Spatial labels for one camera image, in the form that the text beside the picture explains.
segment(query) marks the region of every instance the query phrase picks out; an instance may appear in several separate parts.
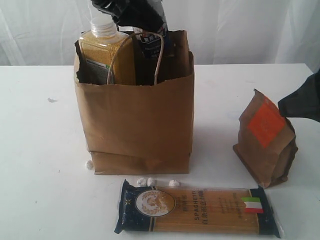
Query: table surface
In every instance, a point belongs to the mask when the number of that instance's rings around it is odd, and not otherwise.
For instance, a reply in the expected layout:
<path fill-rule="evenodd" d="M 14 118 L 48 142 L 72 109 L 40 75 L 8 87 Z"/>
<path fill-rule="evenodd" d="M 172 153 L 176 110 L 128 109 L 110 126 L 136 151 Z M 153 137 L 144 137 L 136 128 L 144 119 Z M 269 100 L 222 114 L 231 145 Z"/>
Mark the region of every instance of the table surface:
<path fill-rule="evenodd" d="M 295 91 L 312 72 L 305 64 L 195 66 L 195 118 L 189 174 L 153 175 L 184 186 L 255 188 L 233 152 L 238 117 L 256 88 L 275 103 Z M 120 188 L 126 178 L 94 175 L 86 150 L 72 66 L 0 67 L 0 239 L 143 240 L 270 239 L 270 236 L 122 232 Z M 320 235 L 320 124 L 291 119 L 299 151 L 289 180 L 266 193 L 285 239 Z"/>

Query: white backdrop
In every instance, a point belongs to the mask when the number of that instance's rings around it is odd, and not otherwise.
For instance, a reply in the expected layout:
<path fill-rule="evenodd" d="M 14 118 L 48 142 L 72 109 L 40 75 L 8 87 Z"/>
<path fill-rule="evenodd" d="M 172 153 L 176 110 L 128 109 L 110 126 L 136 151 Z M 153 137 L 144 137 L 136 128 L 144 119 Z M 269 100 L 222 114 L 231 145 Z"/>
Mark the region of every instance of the white backdrop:
<path fill-rule="evenodd" d="M 306 63 L 320 68 L 320 0 L 163 0 L 196 64 Z M 99 14 L 88 0 L 0 1 L 0 65 L 72 65 Z"/>

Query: orange label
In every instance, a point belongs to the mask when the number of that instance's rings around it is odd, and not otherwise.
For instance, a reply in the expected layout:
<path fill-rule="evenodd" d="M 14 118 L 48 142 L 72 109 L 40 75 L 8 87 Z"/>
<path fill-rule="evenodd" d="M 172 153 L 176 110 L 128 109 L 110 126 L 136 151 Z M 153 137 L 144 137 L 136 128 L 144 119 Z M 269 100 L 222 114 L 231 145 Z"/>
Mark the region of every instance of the orange label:
<path fill-rule="evenodd" d="M 264 103 L 251 119 L 248 128 L 266 148 L 285 125 L 285 118 L 280 115 L 276 105 L 265 97 Z"/>

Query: italian flag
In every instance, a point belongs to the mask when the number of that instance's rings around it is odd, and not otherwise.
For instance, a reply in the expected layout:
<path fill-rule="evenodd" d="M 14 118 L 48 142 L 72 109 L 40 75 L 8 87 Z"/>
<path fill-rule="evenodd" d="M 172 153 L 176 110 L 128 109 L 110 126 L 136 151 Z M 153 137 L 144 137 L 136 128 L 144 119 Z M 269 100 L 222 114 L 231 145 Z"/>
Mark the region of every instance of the italian flag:
<path fill-rule="evenodd" d="M 242 197 L 241 199 L 245 203 L 245 210 L 244 210 L 245 213 L 253 213 L 253 214 L 264 213 L 259 197 Z"/>

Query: brown paper bag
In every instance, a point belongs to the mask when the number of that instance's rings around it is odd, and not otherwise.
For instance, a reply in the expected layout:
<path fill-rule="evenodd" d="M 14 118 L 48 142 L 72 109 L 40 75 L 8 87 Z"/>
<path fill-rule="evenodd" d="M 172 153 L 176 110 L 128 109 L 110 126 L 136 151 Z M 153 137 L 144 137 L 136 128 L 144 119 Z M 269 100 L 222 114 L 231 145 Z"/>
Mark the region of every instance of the brown paper bag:
<path fill-rule="evenodd" d="M 261 92 L 254 92 L 239 118 L 239 143 L 233 149 L 258 184 L 267 188 L 288 179 L 298 148 L 290 121 Z"/>
<path fill-rule="evenodd" d="M 138 85 L 94 85 L 76 44 L 75 92 L 95 174 L 189 172 L 194 116 L 194 64 L 185 31 L 170 32 L 174 51 L 157 60 L 134 47 Z"/>

